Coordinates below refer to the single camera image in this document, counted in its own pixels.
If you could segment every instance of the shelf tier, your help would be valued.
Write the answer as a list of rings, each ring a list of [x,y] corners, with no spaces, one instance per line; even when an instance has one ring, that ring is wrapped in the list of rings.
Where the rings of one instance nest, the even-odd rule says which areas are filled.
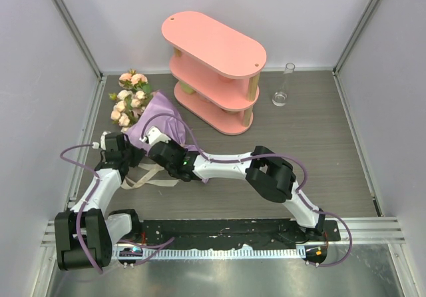
[[[234,79],[226,83],[213,70],[187,54],[174,55],[170,60],[170,70],[179,81],[227,111],[248,109],[259,97],[257,88],[254,101],[247,100],[249,79]]]
[[[174,14],[161,27],[164,38],[192,58],[231,79],[258,74],[266,63],[259,42],[199,12]]]
[[[203,121],[226,135],[238,135],[249,129],[253,122],[253,114],[248,127],[243,126],[244,111],[229,114],[215,104],[202,100],[198,94],[187,94],[177,83],[174,87],[174,96],[180,104],[200,117]]]

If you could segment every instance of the metal frame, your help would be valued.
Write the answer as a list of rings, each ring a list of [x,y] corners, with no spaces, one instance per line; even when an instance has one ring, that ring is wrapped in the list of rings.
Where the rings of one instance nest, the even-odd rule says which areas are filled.
[[[345,110],[349,127],[351,129],[353,139],[361,160],[361,164],[363,170],[365,172],[365,177],[367,179],[367,183],[369,185],[369,189],[372,194],[377,195],[374,187],[373,179],[369,173],[369,165],[365,159],[363,154],[363,147],[358,139],[356,127],[352,121],[351,114],[349,111],[349,105],[346,101],[345,93],[341,87],[341,83],[339,80],[339,72],[343,67],[346,59],[351,53],[354,45],[356,44],[359,36],[362,31],[365,29],[368,21],[371,19],[374,11],[379,5],[381,0],[370,0],[359,23],[354,29],[349,42],[347,43],[337,65],[333,68],[333,74],[335,77],[337,89],[339,91],[339,95],[341,97],[341,101],[343,104],[343,108]],[[80,34],[69,10],[67,9],[63,0],[53,0],[53,3],[57,7],[59,13],[61,14],[63,21],[69,28],[72,36],[74,37],[77,45],[91,66],[93,72],[99,79],[99,85],[94,95],[92,108],[89,114],[89,118],[87,121],[87,126],[85,129],[85,133],[83,136],[83,142],[87,143],[90,141],[93,129],[95,126],[95,121],[97,117],[97,113],[99,110],[99,105],[101,103],[101,96],[103,93],[103,89],[105,87],[106,78],[103,77],[101,70],[99,69],[95,59],[93,58],[87,44],[85,43],[83,36]],[[81,149],[78,155],[78,161],[84,162],[87,157],[87,149]],[[70,192],[67,198],[67,203],[65,204],[65,208],[71,207],[75,204],[76,196],[79,188],[79,183],[81,180],[83,170],[81,168],[76,168],[73,173],[73,178],[70,185]],[[394,217],[377,217],[377,218],[345,218],[349,229],[351,229],[351,233],[353,234],[353,242],[354,244],[388,244],[389,251],[393,258],[393,263],[397,270],[398,277],[400,279],[401,285],[403,287],[403,291],[406,296],[419,296],[417,291],[417,287],[413,280],[413,276],[411,273],[411,269],[409,267],[409,263],[407,261],[407,254],[405,252],[405,240],[401,231],[401,227],[398,224],[398,221]],[[334,242],[332,244],[347,244],[347,232],[343,225],[339,223],[339,230],[341,232],[342,241]],[[37,274],[37,279],[33,285],[33,297],[45,297],[48,292],[49,284],[51,278],[55,274],[55,264],[56,264],[56,250],[55,250],[55,229],[53,226],[53,221],[49,221],[45,235],[43,237],[43,241],[41,247],[39,249],[39,253],[37,255],[37,260],[39,263],[39,272]]]
[[[365,26],[368,24],[369,20],[373,16],[373,13],[377,9],[377,6],[380,4],[381,0],[370,0],[367,4],[367,7],[365,8],[361,19],[359,20],[357,26],[352,32],[351,37],[349,38],[349,41],[346,44],[345,49],[343,50],[343,53],[340,55],[340,58],[337,62],[337,65],[334,67],[334,73],[338,74],[343,67],[343,64],[346,62],[347,57],[352,52],[353,47],[357,43],[359,37],[362,34],[362,31],[365,29]]]
[[[83,39],[83,36],[81,35],[79,31],[79,28],[77,27],[73,18],[71,17],[71,14],[69,13],[64,1],[63,0],[52,0],[52,1],[53,1],[53,4],[55,4],[55,7],[58,9],[59,14],[61,14],[61,17],[63,18],[63,21],[65,22],[65,25],[68,27],[69,31],[71,32],[71,35],[74,37],[74,40],[77,43],[77,46],[80,48],[81,52],[85,56],[85,59],[91,66],[93,72],[95,73],[97,78],[101,80],[103,76],[102,72],[99,69],[95,59],[93,58],[92,53],[87,47],[87,44],[85,40]]]
[[[381,197],[380,197],[380,194],[377,192],[377,187],[375,186],[376,183],[375,183],[372,175],[370,174],[370,165],[367,161],[366,156],[364,155],[364,151],[363,151],[364,147],[361,144],[361,141],[358,137],[357,128],[356,128],[356,125],[355,125],[355,123],[352,119],[352,115],[351,115],[351,112],[350,112],[350,109],[349,109],[349,103],[347,101],[345,91],[344,91],[344,89],[341,85],[339,75],[336,75],[336,73],[333,73],[333,76],[334,76],[335,85],[337,87],[337,91],[338,91],[339,96],[340,96],[341,104],[343,106],[343,110],[345,111],[347,123],[349,125],[349,129],[351,130],[353,142],[355,143],[355,147],[356,147],[357,152],[358,152],[359,161],[361,162],[361,166],[362,166],[362,169],[364,171],[365,180],[367,181],[368,189],[371,193],[371,196],[373,197],[373,201],[374,201],[374,204],[375,204],[375,207],[376,207],[377,215],[383,216],[383,214],[381,212],[381,208],[380,208]]]

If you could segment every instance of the gray floor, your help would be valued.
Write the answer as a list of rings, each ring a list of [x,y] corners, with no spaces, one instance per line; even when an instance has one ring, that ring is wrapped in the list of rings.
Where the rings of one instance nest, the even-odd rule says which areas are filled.
[[[289,102],[278,108],[273,106],[271,96],[279,86],[281,73],[262,73],[253,124],[237,136],[219,133],[181,107],[172,93],[176,83],[172,75],[149,75],[148,80],[178,107],[206,152],[233,154],[264,145],[274,152],[290,154],[308,168],[304,192],[313,203],[342,217],[376,216],[331,72],[294,74]],[[118,77],[108,77],[94,141],[103,131],[119,129],[109,118],[113,102],[108,99],[108,93],[120,90],[117,83]],[[87,164],[94,167],[98,161],[98,152],[91,150]],[[296,169],[296,175],[302,179],[300,169]],[[83,175],[80,196],[90,180],[91,176]],[[122,208],[136,209],[141,219],[291,217],[282,205],[261,198],[247,182],[225,179],[210,180],[205,185],[179,182],[173,188],[145,185],[137,190],[120,189],[108,211]]]

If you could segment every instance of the white panel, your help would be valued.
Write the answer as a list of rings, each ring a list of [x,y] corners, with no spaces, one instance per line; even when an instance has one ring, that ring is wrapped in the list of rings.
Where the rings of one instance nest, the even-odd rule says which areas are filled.
[[[65,0],[103,71],[168,69],[161,24],[200,11],[253,37],[267,67],[332,67],[369,0]]]
[[[341,72],[384,213],[426,254],[426,0],[383,0]]]
[[[0,0],[0,295],[29,296],[96,79],[51,0]]]

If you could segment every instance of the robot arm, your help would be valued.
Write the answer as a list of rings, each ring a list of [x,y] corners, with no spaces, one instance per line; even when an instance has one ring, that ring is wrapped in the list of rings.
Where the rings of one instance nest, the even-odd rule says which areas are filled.
[[[247,180],[266,200],[282,203],[308,235],[322,234],[325,216],[302,202],[301,196],[314,210],[319,210],[302,190],[296,194],[299,184],[289,162],[278,157],[240,161],[254,155],[273,154],[268,148],[256,146],[252,152],[234,155],[205,154],[209,159],[215,159],[211,162],[199,152],[180,146],[156,127],[149,129],[142,141],[151,146],[148,157],[164,167],[170,176],[185,182],[217,177]]]
[[[302,202],[301,196],[314,210],[320,210],[301,190],[296,194],[298,183],[289,162],[278,157],[240,161],[249,156],[273,154],[266,147],[257,146],[254,151],[244,154],[207,154],[209,159],[215,160],[212,162],[199,152],[180,146],[156,127],[149,129],[142,141],[150,145],[148,157],[164,167],[170,176],[185,182],[217,177],[247,180],[266,200],[282,203],[294,215],[307,238],[317,240],[322,236],[324,215],[312,211]],[[132,146],[126,135],[121,133],[104,134],[101,148],[105,158],[102,157],[95,169],[100,179],[95,193],[86,202],[87,195],[95,186],[96,177],[82,199],[72,209],[60,212],[55,218],[57,260],[61,270],[91,267],[76,235],[77,213],[84,202],[82,234],[100,267],[108,266],[113,244],[122,238],[136,240],[141,233],[135,210],[114,211],[107,220],[104,213],[129,167],[137,166],[146,153]]]
[[[112,212],[107,220],[104,214],[129,167],[137,166],[145,151],[132,146],[122,133],[104,133],[101,148],[102,159],[95,169],[100,182],[95,192],[86,201],[97,177],[93,178],[82,199],[72,209],[60,212],[55,217],[57,262],[61,270],[91,267],[76,231],[77,214],[84,202],[86,205],[81,218],[81,232],[87,248],[101,268],[108,266],[113,244],[121,238],[134,240],[140,234],[140,222],[135,210]]]

